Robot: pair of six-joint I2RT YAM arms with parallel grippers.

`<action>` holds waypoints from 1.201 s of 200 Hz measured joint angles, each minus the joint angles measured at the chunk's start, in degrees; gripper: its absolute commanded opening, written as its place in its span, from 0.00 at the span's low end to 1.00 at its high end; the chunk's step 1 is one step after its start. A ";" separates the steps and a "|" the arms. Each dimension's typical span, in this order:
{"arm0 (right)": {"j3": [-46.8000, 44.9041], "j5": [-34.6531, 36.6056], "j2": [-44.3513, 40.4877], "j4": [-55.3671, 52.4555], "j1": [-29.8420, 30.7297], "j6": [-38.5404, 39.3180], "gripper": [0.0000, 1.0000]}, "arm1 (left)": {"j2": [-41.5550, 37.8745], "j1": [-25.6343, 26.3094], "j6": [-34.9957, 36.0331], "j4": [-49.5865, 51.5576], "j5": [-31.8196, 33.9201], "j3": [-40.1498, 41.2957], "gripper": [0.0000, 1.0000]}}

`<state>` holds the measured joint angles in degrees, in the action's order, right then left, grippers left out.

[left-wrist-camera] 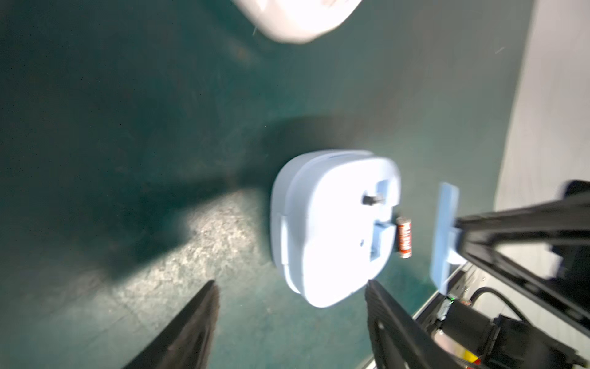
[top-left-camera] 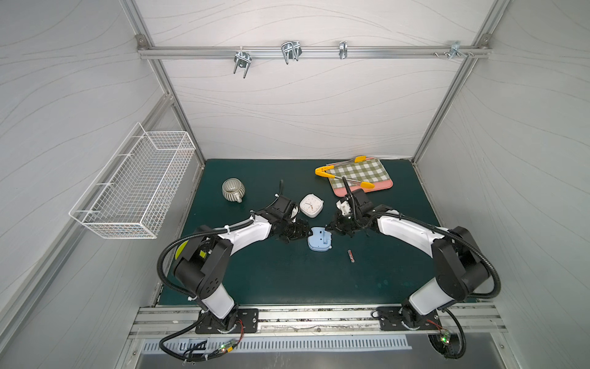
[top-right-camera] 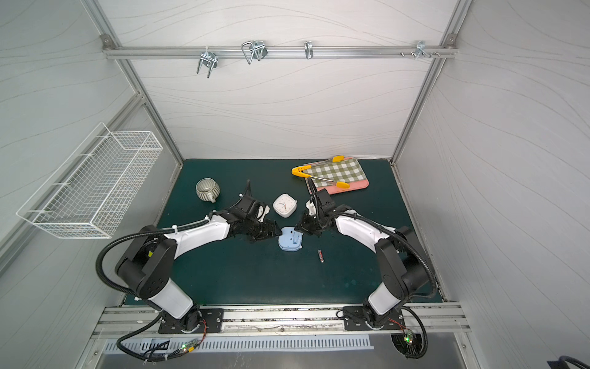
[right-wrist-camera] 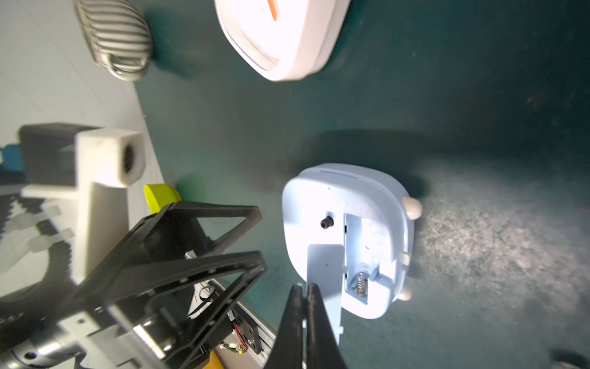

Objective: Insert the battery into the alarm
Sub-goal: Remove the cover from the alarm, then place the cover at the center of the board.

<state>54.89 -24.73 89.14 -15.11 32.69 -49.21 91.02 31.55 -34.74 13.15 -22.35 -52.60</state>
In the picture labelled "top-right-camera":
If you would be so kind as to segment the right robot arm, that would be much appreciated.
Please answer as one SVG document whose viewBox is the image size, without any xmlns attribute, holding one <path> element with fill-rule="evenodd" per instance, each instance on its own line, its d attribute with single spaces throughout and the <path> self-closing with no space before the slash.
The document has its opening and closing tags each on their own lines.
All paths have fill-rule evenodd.
<svg viewBox="0 0 590 369">
<path fill-rule="evenodd" d="M 376 255 L 381 283 L 363 302 L 360 313 L 368 328 L 381 329 L 392 313 L 399 313 L 413 298 L 430 299 L 437 295 L 432 263 L 414 231 L 379 224 L 345 204 L 336 204 L 327 190 L 317 189 L 312 180 L 305 182 L 310 205 L 296 230 L 321 236 L 334 228 Z"/>
</svg>

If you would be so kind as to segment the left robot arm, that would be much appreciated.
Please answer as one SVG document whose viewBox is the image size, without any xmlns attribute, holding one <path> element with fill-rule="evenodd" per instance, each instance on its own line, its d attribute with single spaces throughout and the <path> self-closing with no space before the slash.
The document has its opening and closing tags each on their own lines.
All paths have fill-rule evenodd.
<svg viewBox="0 0 590 369">
<path fill-rule="evenodd" d="M 276 238 L 281 230 L 267 218 L 270 207 L 250 195 L 204 220 L 167 230 L 146 226 L 132 238 L 115 273 L 141 300 L 162 312 L 162 318 L 183 333 L 203 327 L 198 304 L 173 281 L 175 261 L 193 250 L 227 238 L 244 236 L 248 241 Z"/>
</svg>

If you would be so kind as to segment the white alarm clock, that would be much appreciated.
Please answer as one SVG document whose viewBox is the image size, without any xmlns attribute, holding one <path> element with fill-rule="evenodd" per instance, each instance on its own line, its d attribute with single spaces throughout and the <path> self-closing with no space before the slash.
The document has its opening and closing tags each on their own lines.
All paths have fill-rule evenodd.
<svg viewBox="0 0 590 369">
<path fill-rule="evenodd" d="M 290 218 L 297 210 L 297 200 L 288 194 L 282 194 L 273 202 L 273 210 L 282 218 Z"/>
</svg>

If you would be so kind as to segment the blue alarm clock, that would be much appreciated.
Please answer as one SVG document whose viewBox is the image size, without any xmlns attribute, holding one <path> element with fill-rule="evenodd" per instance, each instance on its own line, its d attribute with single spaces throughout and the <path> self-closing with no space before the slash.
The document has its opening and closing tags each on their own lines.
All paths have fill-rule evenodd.
<svg viewBox="0 0 590 369">
<path fill-rule="evenodd" d="M 294 227 L 284 227 L 278 237 L 279 248 L 284 252 L 297 252 L 302 249 L 303 236 L 304 234 Z"/>
</svg>

